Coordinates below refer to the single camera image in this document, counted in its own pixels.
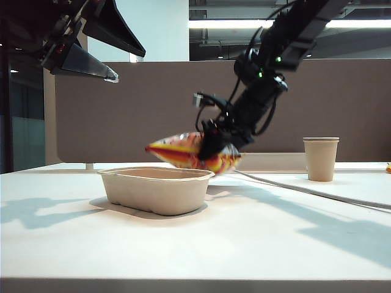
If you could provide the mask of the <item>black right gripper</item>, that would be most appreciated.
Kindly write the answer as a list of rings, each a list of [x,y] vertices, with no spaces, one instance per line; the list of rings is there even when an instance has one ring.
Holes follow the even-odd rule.
[[[198,158],[205,161],[229,145],[244,147],[252,143],[258,135],[256,124],[270,107],[275,108],[282,92],[282,82],[254,82],[228,108],[227,118],[203,121]]]

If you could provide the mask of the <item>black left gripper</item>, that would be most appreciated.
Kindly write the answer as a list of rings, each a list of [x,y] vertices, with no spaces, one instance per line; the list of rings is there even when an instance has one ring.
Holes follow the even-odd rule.
[[[121,16],[113,0],[54,1],[59,14],[52,31],[43,40],[41,65],[51,74],[81,75],[119,82],[119,75],[89,54],[78,41],[83,33],[113,47],[145,56],[145,49]]]

